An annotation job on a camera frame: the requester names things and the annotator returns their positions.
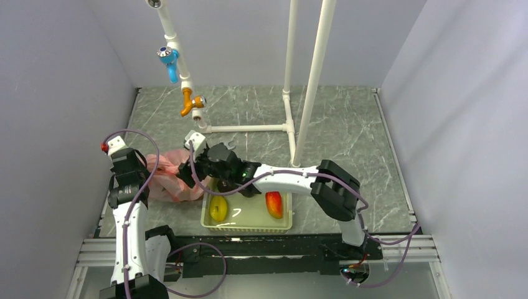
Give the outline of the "pink plastic bag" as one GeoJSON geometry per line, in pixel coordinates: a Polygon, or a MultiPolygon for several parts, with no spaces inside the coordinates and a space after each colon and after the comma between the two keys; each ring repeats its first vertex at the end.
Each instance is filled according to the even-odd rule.
{"type": "Polygon", "coordinates": [[[183,202],[201,200],[204,191],[199,186],[189,187],[176,174],[178,166],[189,158],[186,149],[174,149],[160,154],[159,163],[150,180],[149,200],[183,202]]]}

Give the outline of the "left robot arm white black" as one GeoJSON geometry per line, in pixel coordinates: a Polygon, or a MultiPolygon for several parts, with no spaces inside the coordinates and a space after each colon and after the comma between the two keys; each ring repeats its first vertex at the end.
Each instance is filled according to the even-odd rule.
{"type": "Polygon", "coordinates": [[[174,260],[179,244],[161,233],[146,231],[148,182],[145,158],[126,145],[112,142],[108,156],[113,164],[109,206],[116,225],[116,251],[110,286],[100,298],[168,298],[163,283],[165,263],[174,260]]]}

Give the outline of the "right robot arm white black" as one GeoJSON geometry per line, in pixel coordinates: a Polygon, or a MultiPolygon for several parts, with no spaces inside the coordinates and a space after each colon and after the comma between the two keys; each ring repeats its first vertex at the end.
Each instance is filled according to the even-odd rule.
{"type": "Polygon", "coordinates": [[[189,187],[206,177],[227,185],[225,195],[236,192],[253,197],[266,192],[288,192],[312,197],[324,213],[337,221],[344,253],[357,259],[367,250],[364,223],[359,219],[358,202],[363,201],[360,182],[334,161],[324,159],[308,168],[281,168],[240,159],[223,144],[191,150],[176,176],[189,187]]]}

